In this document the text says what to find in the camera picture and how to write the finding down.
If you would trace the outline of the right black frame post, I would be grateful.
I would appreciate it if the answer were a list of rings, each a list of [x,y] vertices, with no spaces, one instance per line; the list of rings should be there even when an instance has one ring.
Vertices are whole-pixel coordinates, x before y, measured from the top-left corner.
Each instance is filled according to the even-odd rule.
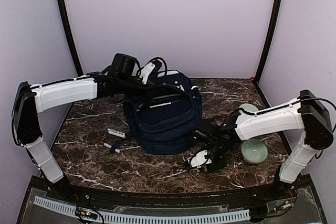
[[[263,75],[263,71],[266,66],[267,58],[269,55],[272,39],[274,37],[275,29],[276,29],[276,24],[278,20],[278,15],[279,15],[279,10],[280,10],[280,5],[281,5],[281,0],[274,0],[273,5],[272,5],[272,10],[271,10],[271,15],[270,15],[270,21],[269,21],[269,26],[267,29],[267,34],[265,38],[265,43],[263,46],[263,50],[261,52],[260,56],[260,61],[257,67],[256,74],[254,76],[254,83],[256,86],[259,85],[261,77]]]

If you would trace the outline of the navy blue student backpack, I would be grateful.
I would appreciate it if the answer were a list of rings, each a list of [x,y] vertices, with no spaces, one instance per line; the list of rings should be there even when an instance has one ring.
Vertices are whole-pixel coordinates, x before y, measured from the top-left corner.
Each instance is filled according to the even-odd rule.
[[[160,72],[155,84],[141,94],[125,95],[123,113],[131,137],[149,154],[171,155],[193,147],[196,126],[202,118],[202,96],[194,82],[177,70]],[[181,100],[150,109],[150,105]]]

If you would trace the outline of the blue pen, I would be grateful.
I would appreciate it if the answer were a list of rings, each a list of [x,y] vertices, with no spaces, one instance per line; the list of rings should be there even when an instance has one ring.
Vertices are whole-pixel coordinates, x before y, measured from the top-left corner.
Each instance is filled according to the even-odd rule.
[[[162,107],[162,106],[172,105],[172,104],[175,104],[175,103],[179,103],[180,101],[181,100],[174,100],[174,101],[170,101],[170,102],[150,105],[149,108],[152,109],[152,108],[158,108],[158,107]]]

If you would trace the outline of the far green ceramic bowl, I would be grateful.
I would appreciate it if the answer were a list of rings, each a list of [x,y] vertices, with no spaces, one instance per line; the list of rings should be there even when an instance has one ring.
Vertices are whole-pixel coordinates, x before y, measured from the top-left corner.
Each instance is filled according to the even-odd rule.
[[[250,103],[243,103],[239,106],[239,108],[244,109],[245,111],[251,112],[251,113],[259,111],[256,106],[254,106],[253,104],[250,104]]]

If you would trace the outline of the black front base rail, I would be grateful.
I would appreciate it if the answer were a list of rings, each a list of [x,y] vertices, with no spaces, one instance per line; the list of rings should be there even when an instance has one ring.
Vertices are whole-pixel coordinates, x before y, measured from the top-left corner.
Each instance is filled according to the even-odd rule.
[[[258,208],[267,203],[294,199],[295,205],[303,202],[316,204],[314,186],[309,175],[302,175],[292,189],[276,188],[274,184],[233,190],[204,193],[132,193],[70,185],[70,204],[79,204],[94,210],[112,209],[116,206],[187,208],[229,205],[230,207]]]

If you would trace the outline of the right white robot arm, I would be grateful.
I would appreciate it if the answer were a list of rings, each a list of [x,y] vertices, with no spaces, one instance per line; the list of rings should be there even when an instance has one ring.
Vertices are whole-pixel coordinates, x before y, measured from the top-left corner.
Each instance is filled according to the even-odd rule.
[[[302,90],[297,98],[278,106],[256,112],[239,108],[221,125],[199,122],[194,138],[203,141],[205,146],[188,159],[188,164],[191,168],[205,166],[214,172],[227,165],[226,153],[240,141],[281,131],[302,130],[298,144],[277,169],[274,182],[262,196],[278,200],[291,189],[317,153],[333,143],[335,125],[323,105],[325,101],[310,90]]]

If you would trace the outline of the red cap marker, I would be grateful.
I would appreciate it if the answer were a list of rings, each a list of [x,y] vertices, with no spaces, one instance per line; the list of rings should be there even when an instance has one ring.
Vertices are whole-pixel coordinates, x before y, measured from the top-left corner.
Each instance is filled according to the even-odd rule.
[[[99,141],[99,143],[101,144],[101,145],[103,145],[103,146],[105,146],[106,148],[108,148],[109,149],[109,152],[111,153],[111,154],[114,154],[114,153],[118,153],[118,154],[120,154],[120,150],[119,150],[119,146],[120,146],[120,143],[119,142],[116,142],[116,143],[114,143],[113,145],[110,145],[110,144],[108,144],[108,143],[105,143],[104,141]]]

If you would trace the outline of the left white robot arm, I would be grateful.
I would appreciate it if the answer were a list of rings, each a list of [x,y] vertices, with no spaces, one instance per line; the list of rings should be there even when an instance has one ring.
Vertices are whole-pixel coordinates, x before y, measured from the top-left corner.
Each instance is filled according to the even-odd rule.
[[[63,201],[74,197],[74,189],[65,181],[65,175],[50,148],[43,139],[38,115],[49,109],[83,100],[112,97],[117,94],[136,94],[153,89],[148,78],[162,64],[150,60],[134,72],[139,61],[133,56],[116,54],[112,64],[102,72],[91,72],[45,84],[19,84],[11,114],[11,130],[15,144],[24,147],[47,180],[54,184],[53,191]]]

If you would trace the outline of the near green ceramic bowl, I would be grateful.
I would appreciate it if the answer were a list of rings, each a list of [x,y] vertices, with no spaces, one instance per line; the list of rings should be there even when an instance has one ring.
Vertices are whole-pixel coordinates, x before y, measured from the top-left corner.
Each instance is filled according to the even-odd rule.
[[[243,141],[241,148],[243,159],[249,164],[260,164],[268,156],[268,150],[265,144],[258,139]]]

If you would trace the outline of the left black frame post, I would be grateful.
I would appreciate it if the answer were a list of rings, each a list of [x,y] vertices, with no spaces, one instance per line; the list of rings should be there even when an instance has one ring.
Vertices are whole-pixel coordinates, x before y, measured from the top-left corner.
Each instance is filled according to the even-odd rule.
[[[65,3],[65,0],[57,0],[57,3],[58,3],[58,9],[59,9],[60,17],[61,17],[61,22],[62,22],[64,33],[66,36],[66,41],[67,41],[68,48],[70,51],[71,59],[75,67],[77,76],[81,76],[83,75],[83,69],[80,63],[75,41],[72,35],[69,17],[68,17],[68,13],[66,10],[66,3]]]

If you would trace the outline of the blue cap marker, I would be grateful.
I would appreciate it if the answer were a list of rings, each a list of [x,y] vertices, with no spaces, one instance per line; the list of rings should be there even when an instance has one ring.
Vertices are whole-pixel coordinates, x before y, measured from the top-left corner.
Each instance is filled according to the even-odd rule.
[[[132,136],[130,133],[125,133],[125,132],[121,132],[121,131],[117,131],[117,130],[109,129],[109,128],[104,129],[103,131],[105,133],[108,133],[110,135],[117,136],[123,139],[130,139]]]

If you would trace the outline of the green ceramic bowl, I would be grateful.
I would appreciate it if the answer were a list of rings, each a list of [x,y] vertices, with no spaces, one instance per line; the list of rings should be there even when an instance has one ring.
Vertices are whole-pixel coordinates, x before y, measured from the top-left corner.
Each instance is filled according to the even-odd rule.
[[[268,156],[268,150],[265,144],[258,139],[243,141],[241,148],[243,159],[249,164],[260,164]]]
[[[250,103],[243,103],[239,106],[239,108],[244,109],[245,111],[251,112],[251,113],[259,111],[256,106],[254,106],[253,104],[250,104]]]

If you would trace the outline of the black frame post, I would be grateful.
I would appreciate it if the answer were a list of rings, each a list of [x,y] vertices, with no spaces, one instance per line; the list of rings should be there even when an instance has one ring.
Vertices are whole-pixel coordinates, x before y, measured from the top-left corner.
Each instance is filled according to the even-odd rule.
[[[65,0],[57,0],[57,3],[58,3],[58,9],[59,9],[60,17],[61,17],[61,22],[62,22],[64,33],[66,36],[66,41],[67,41],[68,48],[70,51],[71,59],[75,67],[77,76],[81,76],[83,75],[83,69],[80,63],[75,41],[72,35],[69,17],[68,17],[68,13],[66,10],[66,3],[65,3]]]
[[[254,83],[256,86],[259,85],[261,77],[263,75],[263,71],[266,66],[267,58],[269,55],[272,39],[274,37],[275,29],[276,29],[276,24],[278,20],[278,15],[279,15],[279,10],[280,10],[280,5],[281,5],[281,0],[274,0],[273,5],[272,5],[272,10],[271,10],[271,15],[270,15],[270,21],[269,21],[269,26],[267,29],[267,34],[265,38],[265,43],[263,46],[263,50],[261,52],[260,56],[260,61],[257,67],[256,74],[254,76]]]

